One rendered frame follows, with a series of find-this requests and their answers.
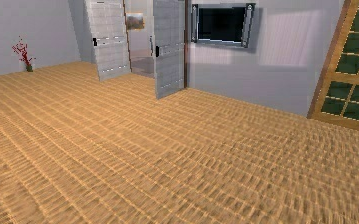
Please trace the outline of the framed landscape picture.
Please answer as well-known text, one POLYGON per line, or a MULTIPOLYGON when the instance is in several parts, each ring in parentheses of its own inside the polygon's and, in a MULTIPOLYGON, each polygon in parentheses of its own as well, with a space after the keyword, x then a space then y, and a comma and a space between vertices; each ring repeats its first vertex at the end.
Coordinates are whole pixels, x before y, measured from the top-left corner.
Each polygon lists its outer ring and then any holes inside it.
POLYGON ((128 30, 142 30, 144 28, 144 17, 142 13, 127 13, 126 27, 128 30))

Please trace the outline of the grey panelled room door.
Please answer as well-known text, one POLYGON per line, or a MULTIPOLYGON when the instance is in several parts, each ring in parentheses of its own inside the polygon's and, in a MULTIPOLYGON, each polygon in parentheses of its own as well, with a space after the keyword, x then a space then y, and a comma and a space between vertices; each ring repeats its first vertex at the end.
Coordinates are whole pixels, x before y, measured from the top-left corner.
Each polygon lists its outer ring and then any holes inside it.
POLYGON ((184 88, 185 1, 153 0, 156 98, 161 99, 184 88))
POLYGON ((131 72, 124 0, 85 0, 100 81, 131 72))

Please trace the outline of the red branch plant in vase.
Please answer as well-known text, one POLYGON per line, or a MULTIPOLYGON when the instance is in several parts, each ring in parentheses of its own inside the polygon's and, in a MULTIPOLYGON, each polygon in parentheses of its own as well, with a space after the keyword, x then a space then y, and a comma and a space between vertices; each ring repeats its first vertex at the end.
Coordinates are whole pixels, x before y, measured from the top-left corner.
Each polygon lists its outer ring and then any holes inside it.
POLYGON ((32 61, 34 57, 30 57, 28 54, 28 45, 23 42, 22 38, 19 38, 18 42, 12 46, 12 50, 19 56, 19 60, 24 63, 27 72, 32 72, 34 67, 32 61))

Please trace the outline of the wooden framed window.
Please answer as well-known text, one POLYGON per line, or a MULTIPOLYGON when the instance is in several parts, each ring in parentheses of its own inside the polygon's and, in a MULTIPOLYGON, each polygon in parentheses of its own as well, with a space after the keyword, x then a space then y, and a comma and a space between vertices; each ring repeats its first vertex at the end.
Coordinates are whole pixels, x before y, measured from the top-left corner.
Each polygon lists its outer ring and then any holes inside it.
POLYGON ((359 130, 359 0, 345 0, 307 117, 359 130))

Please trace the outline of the wall-mounted black television set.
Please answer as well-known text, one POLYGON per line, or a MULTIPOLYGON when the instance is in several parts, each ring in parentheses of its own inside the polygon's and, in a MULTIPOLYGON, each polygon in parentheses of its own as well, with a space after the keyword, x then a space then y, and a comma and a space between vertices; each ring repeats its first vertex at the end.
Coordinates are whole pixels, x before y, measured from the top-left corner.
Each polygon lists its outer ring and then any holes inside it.
POLYGON ((193 4, 191 41, 248 48, 255 3, 193 4))

